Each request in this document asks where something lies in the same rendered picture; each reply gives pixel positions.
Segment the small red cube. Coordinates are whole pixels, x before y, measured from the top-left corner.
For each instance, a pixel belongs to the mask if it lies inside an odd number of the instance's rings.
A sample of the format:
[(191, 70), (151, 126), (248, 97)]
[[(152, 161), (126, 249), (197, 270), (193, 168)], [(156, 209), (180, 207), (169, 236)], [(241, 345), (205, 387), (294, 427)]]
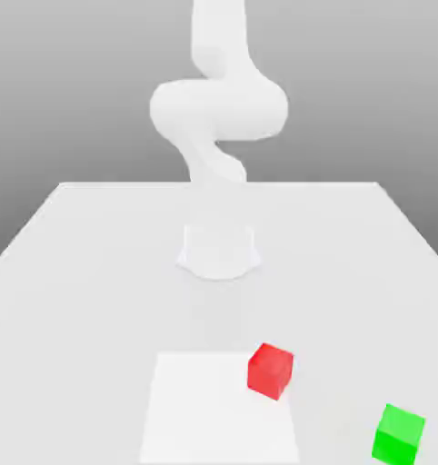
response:
[(263, 342), (248, 361), (247, 387), (278, 401), (289, 384), (294, 366), (294, 355)]

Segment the small green cube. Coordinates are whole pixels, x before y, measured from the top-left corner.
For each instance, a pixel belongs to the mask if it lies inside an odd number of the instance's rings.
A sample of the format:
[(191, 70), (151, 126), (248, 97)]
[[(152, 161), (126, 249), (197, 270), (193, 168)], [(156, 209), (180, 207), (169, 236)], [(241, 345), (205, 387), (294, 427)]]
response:
[(386, 465), (414, 465), (425, 418), (387, 403), (373, 438), (372, 457)]

